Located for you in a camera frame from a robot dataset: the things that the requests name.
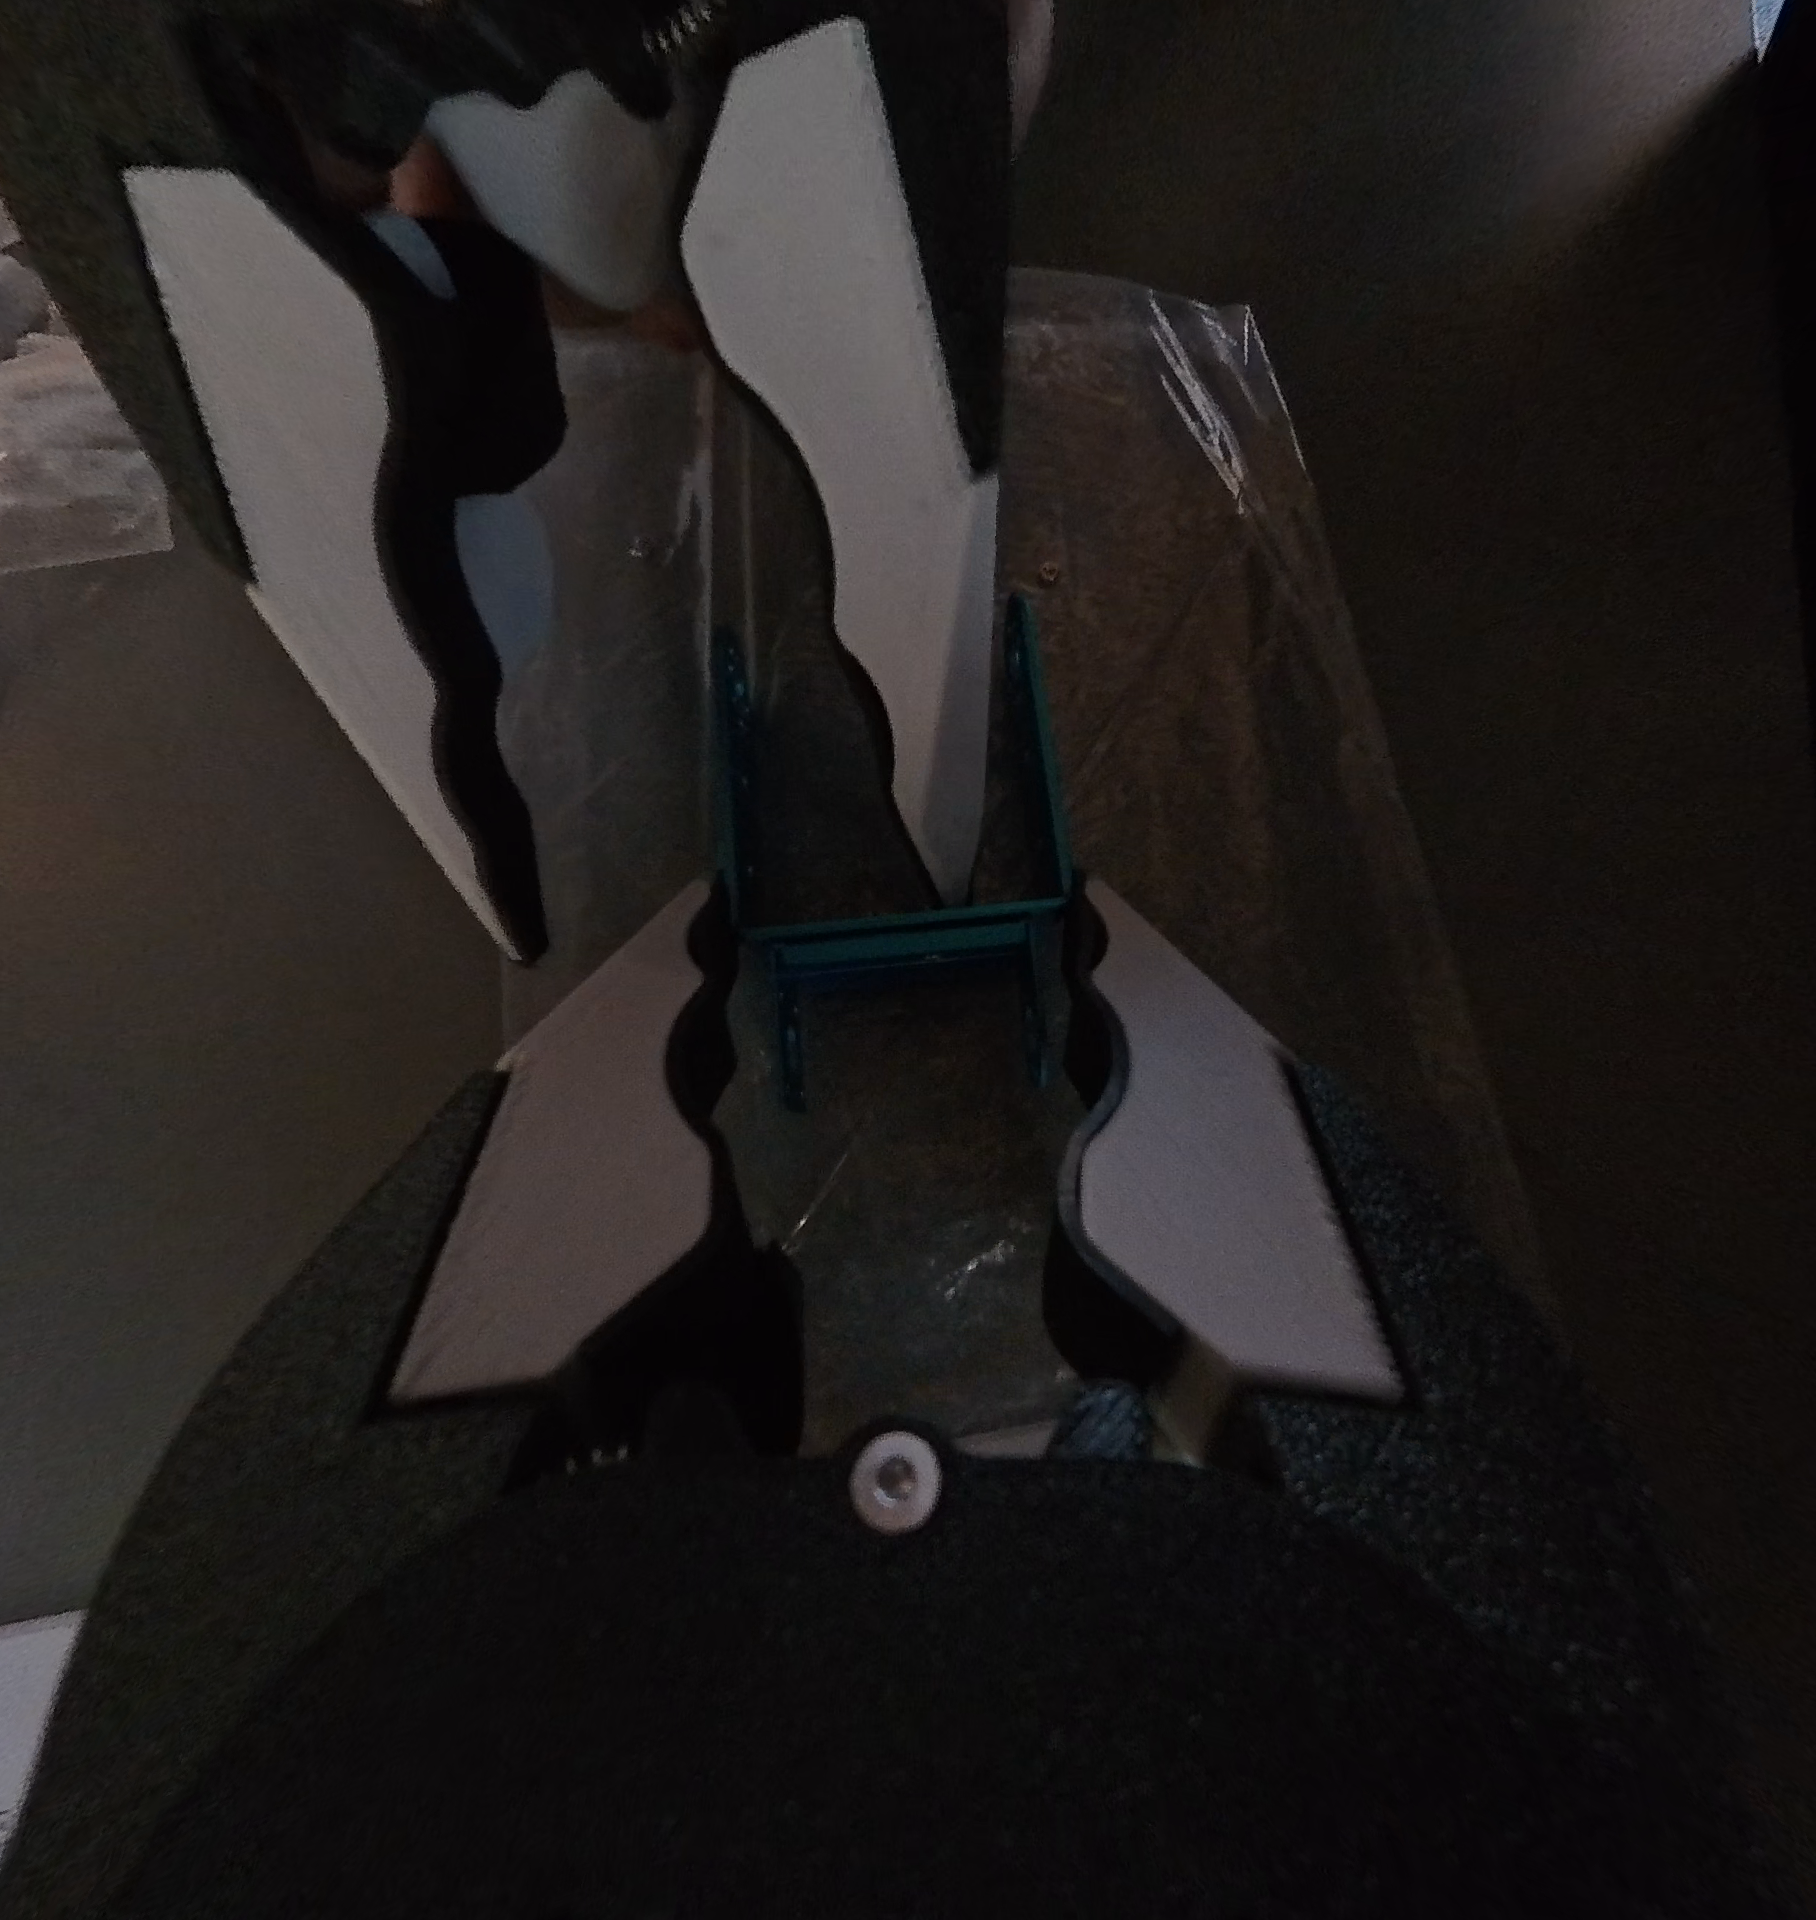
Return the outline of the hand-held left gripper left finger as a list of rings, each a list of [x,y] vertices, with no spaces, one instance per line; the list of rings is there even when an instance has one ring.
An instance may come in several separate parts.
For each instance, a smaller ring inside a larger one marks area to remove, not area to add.
[[[733,974],[727,886],[695,880],[508,1049],[390,1406],[545,1387],[724,1238]]]

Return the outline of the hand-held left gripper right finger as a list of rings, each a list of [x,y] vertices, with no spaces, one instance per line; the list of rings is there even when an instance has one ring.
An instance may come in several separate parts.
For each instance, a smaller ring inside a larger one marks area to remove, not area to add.
[[[1411,1383],[1292,1052],[1117,888],[1067,903],[1050,1338],[1216,1465],[1265,1403],[1401,1414]]]

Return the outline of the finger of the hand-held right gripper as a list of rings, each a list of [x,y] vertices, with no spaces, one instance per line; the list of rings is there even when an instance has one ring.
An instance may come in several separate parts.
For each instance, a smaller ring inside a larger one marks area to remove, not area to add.
[[[500,952],[542,956],[500,737],[554,622],[530,482],[567,409],[536,269],[458,218],[121,178],[250,601]]]
[[[891,801],[941,903],[985,825],[1000,476],[944,373],[870,33],[742,60],[679,223],[707,335],[816,488],[831,631],[888,722]]]

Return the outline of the blue metal bracket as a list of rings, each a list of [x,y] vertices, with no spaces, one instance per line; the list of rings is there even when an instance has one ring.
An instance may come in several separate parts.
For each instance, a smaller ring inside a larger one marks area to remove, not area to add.
[[[710,631],[707,701],[713,748],[713,825],[719,874],[736,935],[769,967],[774,986],[777,1095],[804,1111],[804,993],[897,989],[968,973],[1012,973],[1019,989],[1019,1046],[1035,1089],[1050,1080],[1040,995],[1044,934],[1065,922],[1077,880],[1061,756],[1046,697],[1038,609],[1015,590],[1006,601],[1003,688],[1012,709],[1023,846],[1040,859],[1040,891],[1007,903],[961,903],[903,916],[845,916],[774,925],[760,916],[763,876],[757,801],[757,719],[749,655],[727,625]]]

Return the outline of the grey desk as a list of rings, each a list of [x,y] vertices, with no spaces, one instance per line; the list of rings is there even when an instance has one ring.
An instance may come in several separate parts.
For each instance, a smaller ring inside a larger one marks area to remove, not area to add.
[[[1548,1278],[1735,1637],[1775,1551],[1747,4],[1065,4],[1050,269],[1250,300]],[[0,1620],[56,1612],[242,1310],[484,1056],[484,938],[196,558],[0,740]]]

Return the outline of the person's right hand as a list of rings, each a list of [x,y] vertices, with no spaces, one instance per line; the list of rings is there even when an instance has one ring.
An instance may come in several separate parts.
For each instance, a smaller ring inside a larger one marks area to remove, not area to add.
[[[707,351],[707,327],[685,288],[669,288],[640,300],[639,308],[613,311],[588,300],[567,287],[558,275],[539,272],[542,311],[551,327],[560,330],[610,330],[664,351]]]

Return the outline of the clear screw packet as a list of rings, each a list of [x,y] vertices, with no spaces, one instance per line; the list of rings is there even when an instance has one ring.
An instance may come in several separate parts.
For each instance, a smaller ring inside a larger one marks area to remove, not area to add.
[[[0,361],[0,576],[174,542],[168,485],[81,350]]]

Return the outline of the clear plastic bag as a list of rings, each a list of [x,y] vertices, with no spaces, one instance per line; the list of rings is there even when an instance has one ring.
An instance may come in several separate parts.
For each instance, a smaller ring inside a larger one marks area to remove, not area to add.
[[[554,625],[503,695],[551,947],[503,973],[520,1038],[716,871],[707,637],[757,719],[751,925],[925,907],[876,722],[825,619],[825,534],[789,446],[695,351],[554,330],[567,434],[530,482]],[[1331,1071],[1499,1262],[1544,1256],[1289,409],[1244,308],[1012,276],[1000,588],[1038,618],[1073,861],[1307,1064]],[[1012,970],[800,1002],[745,953],[719,1107],[751,1238],[800,1274],[804,1453],[882,1414],[949,1430],[1055,1409],[1052,1190],[1082,1102],[1040,953],[1046,1084]]]

